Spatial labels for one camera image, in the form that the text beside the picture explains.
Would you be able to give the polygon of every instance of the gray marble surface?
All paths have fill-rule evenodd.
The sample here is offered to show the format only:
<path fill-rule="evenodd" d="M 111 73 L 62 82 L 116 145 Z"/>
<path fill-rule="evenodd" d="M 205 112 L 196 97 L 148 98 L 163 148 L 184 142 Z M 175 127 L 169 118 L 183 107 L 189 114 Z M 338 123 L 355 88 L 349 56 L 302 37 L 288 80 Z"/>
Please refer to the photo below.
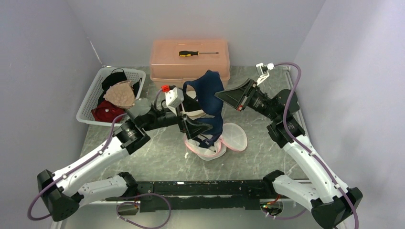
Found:
<path fill-rule="evenodd" d="M 149 78 L 149 68 L 136 69 L 147 74 L 141 97 L 153 101 L 158 89 Z M 255 67 L 231 67 L 227 89 L 239 86 L 247 78 L 258 78 Z M 260 88 L 273 97 L 281 89 L 290 88 L 288 81 L 286 69 L 276 68 Z M 232 122 L 244 129 L 248 140 L 245 151 L 227 149 L 222 157 L 204 161 L 186 148 L 179 128 L 170 126 L 149 131 L 151 140 L 147 144 L 131 156 L 111 164 L 91 181 L 106 179 L 120 172 L 130 172 L 137 181 L 262 179 L 276 169 L 284 171 L 292 179 L 307 179 L 297 163 L 267 134 L 266 126 L 270 120 L 250 108 L 238 112 L 226 104 L 223 118 L 225 123 Z M 109 127 L 90 125 L 81 156 L 100 145 L 108 130 Z"/>

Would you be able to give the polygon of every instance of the yellow screwdriver handle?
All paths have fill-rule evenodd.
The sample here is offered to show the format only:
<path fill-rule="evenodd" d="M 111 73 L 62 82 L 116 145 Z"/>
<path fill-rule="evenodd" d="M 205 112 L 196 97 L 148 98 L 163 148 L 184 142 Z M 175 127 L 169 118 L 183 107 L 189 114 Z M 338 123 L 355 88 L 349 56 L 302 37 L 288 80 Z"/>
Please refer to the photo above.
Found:
<path fill-rule="evenodd" d="M 193 52 L 193 51 L 180 51 L 179 56 L 181 57 L 188 57 L 188 56 L 198 56 L 200 52 Z"/>

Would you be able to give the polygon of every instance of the mesh laundry bag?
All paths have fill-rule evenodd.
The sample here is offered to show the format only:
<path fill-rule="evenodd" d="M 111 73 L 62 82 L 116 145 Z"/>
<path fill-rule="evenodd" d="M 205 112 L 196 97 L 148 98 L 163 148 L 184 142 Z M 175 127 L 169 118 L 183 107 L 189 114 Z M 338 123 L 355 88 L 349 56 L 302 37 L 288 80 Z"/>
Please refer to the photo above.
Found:
<path fill-rule="evenodd" d="M 226 123 L 223 125 L 222 135 L 209 148 L 199 147 L 197 141 L 188 140 L 186 136 L 184 136 L 184 143 L 189 150 L 201 159 L 211 161 L 224 155 L 227 148 L 236 152 L 245 150 L 247 147 L 247 136 L 240 126 L 234 123 Z"/>

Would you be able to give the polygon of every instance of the white plastic basket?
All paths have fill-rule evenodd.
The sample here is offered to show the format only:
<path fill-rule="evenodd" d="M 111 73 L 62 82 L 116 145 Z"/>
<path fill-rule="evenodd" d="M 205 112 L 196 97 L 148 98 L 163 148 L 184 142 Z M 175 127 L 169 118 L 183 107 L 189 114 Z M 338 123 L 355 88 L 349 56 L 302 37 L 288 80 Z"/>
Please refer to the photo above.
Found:
<path fill-rule="evenodd" d="M 94 120 L 93 114 L 91 113 L 91 110 L 97 107 L 98 104 L 98 98 L 101 96 L 103 93 L 103 88 L 101 88 L 101 83 L 111 74 L 111 72 L 117 68 L 114 67 L 106 67 L 102 68 L 97 72 L 97 75 L 93 82 L 91 83 L 91 86 L 89 90 L 86 93 L 86 96 L 80 105 L 79 111 L 76 114 L 76 119 L 81 122 L 81 123 L 87 123 L 87 124 L 92 124 L 92 125 L 103 125 L 103 126 L 111 126 L 111 123 L 105 123 L 105 122 L 98 122 Z M 140 86 L 139 86 L 139 91 L 137 94 L 137 99 L 140 97 L 140 93 L 142 91 L 143 84 L 145 82 L 146 74 L 144 71 L 141 70 L 136 70 L 136 69 L 130 69 L 130 68 L 119 68 L 124 70 L 125 76 L 127 76 L 128 80 L 131 80 L 133 83 L 138 82 L 140 79 Z M 124 117 L 121 122 L 115 124 L 115 126 L 121 126 L 121 124 L 127 120 L 127 117 Z"/>

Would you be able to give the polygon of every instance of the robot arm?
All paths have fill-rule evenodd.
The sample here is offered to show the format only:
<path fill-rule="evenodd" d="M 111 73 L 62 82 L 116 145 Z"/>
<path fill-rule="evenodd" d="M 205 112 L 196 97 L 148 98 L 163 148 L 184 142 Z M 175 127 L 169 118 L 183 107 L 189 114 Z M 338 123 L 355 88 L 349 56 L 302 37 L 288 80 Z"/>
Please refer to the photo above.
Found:
<path fill-rule="evenodd" d="M 331 171 L 314 149 L 308 136 L 305 135 L 304 129 L 292 115 L 299 110 L 295 92 L 288 105 L 287 100 L 291 90 L 282 90 L 271 99 L 260 90 L 258 85 L 269 76 L 268 71 L 272 70 L 274 65 L 261 63 L 256 67 L 259 73 L 259 79 L 256 82 L 248 79 L 241 86 L 218 92 L 215 96 L 238 111 L 249 106 L 273 121 L 267 126 L 271 139 L 293 157 L 312 182 L 314 188 L 308 188 L 284 175 L 283 172 L 276 170 L 264 177 L 268 189 L 287 196 L 304 206 L 311 211 L 314 219 L 323 228 L 332 228 L 353 214 L 345 196 L 349 197 L 353 206 L 357 208 L 362 199 L 362 193 L 356 187 L 349 188 Z M 288 106 L 287 128 L 299 142 L 290 137 L 283 125 L 286 105 Z M 310 149 L 310 152 L 299 143 Z"/>
<path fill-rule="evenodd" d="M 178 106 L 183 98 L 182 94 L 177 92 L 177 88 L 167 91 L 168 108 L 161 110 L 152 106 L 148 99 L 138 99 L 132 108 L 126 110 L 129 119 L 113 132 L 111 139 L 65 168 L 54 173 L 44 170 L 37 176 L 40 192 L 57 181 L 41 195 L 54 221 L 66 219 L 80 207 L 97 200 L 135 196 L 137 183 L 129 173 L 120 173 L 112 178 L 91 183 L 86 181 L 111 163 L 144 146 L 150 140 L 145 131 L 178 125 L 180 131 L 191 139 L 212 128 L 182 114 Z"/>

